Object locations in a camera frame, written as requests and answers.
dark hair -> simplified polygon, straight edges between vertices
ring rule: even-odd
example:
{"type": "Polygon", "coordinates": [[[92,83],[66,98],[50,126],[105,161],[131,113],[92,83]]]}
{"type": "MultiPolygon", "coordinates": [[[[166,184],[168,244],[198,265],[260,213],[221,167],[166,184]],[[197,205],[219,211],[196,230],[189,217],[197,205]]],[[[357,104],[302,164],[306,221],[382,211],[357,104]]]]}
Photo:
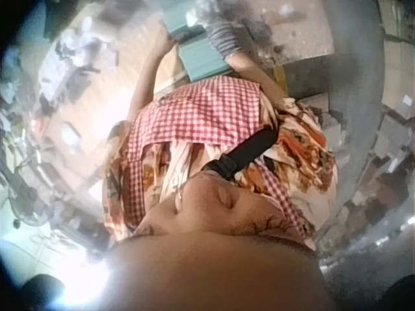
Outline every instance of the dark hair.
{"type": "Polygon", "coordinates": [[[50,304],[63,294],[64,284],[48,274],[29,279],[19,291],[22,303],[29,310],[51,310],[50,304]]]}

person's arm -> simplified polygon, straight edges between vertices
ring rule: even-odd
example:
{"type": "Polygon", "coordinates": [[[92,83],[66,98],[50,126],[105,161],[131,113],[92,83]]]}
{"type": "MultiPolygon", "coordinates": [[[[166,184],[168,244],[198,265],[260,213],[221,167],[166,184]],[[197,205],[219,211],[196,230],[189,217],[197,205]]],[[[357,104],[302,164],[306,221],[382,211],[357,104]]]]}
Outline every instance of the person's arm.
{"type": "Polygon", "coordinates": [[[144,61],[136,89],[132,95],[127,121],[132,122],[137,112],[153,101],[156,75],[163,57],[174,47],[175,42],[170,37],[164,25],[160,25],[154,46],[144,61]]]}
{"type": "Polygon", "coordinates": [[[260,84],[271,102],[276,103],[287,97],[284,90],[241,49],[238,37],[229,21],[218,17],[216,22],[206,27],[206,32],[210,44],[225,62],[244,79],[260,84]]]}
{"type": "Polygon", "coordinates": [[[244,79],[261,85],[265,96],[271,102],[276,103],[280,99],[288,96],[245,52],[238,51],[227,57],[225,61],[244,79]]]}

black strap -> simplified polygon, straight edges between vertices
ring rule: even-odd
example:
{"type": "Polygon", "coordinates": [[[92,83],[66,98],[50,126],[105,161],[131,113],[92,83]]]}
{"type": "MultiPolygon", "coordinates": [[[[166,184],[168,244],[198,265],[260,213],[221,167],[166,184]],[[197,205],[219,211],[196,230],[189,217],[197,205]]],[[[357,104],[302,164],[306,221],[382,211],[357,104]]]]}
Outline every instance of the black strap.
{"type": "Polygon", "coordinates": [[[271,128],[263,128],[243,141],[230,153],[219,160],[208,162],[202,170],[214,170],[226,180],[232,180],[237,172],[247,167],[277,141],[278,133],[271,128]]]}

hand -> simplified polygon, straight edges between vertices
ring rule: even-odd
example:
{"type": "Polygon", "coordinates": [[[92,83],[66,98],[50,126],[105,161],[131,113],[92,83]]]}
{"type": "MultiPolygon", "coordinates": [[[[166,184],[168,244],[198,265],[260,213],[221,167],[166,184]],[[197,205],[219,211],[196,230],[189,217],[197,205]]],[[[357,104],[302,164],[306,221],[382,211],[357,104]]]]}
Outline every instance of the hand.
{"type": "Polygon", "coordinates": [[[160,21],[160,27],[154,42],[153,52],[156,56],[164,57],[176,45],[176,42],[171,38],[166,26],[160,21]]]}

red gingham apron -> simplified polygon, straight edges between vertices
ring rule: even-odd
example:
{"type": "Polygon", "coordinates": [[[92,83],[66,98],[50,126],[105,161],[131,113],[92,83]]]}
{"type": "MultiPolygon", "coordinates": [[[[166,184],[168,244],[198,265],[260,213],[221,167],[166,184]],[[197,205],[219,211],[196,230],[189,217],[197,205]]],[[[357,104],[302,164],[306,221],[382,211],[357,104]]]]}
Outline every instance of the red gingham apron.
{"type": "MultiPolygon", "coordinates": [[[[235,147],[261,129],[259,119],[259,84],[228,76],[215,76],[178,88],[165,98],[154,101],[140,111],[128,141],[130,166],[130,207],[126,219],[135,229],[145,215],[141,157],[149,144],[174,140],[190,143],[235,147]]],[[[256,159],[271,196],[283,214],[304,234],[297,212],[265,166],[256,159]]]]}

